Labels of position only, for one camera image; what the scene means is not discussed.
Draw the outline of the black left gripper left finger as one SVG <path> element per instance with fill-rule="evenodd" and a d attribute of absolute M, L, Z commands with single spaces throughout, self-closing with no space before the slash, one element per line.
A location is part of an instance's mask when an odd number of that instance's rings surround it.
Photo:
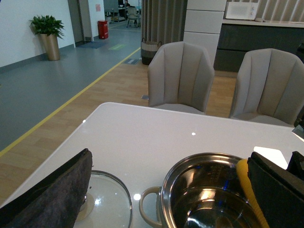
<path fill-rule="evenodd" d="M 72 228 L 83 205 L 92 170 L 83 149 L 28 191 L 0 209 L 2 228 Z"/>

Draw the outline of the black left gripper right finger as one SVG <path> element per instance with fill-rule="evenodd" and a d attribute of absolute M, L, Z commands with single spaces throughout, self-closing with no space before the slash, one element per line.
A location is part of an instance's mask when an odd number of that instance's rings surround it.
<path fill-rule="evenodd" d="M 304 181 L 253 152 L 247 161 L 256 200 L 271 228 L 304 226 Z"/>

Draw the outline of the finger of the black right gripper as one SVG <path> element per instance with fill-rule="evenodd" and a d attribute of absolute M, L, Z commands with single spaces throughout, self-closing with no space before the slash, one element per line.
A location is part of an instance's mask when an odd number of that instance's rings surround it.
<path fill-rule="evenodd" d="M 301 180 L 304 180 L 304 156 L 298 151 L 292 152 L 292 157 L 286 170 Z"/>

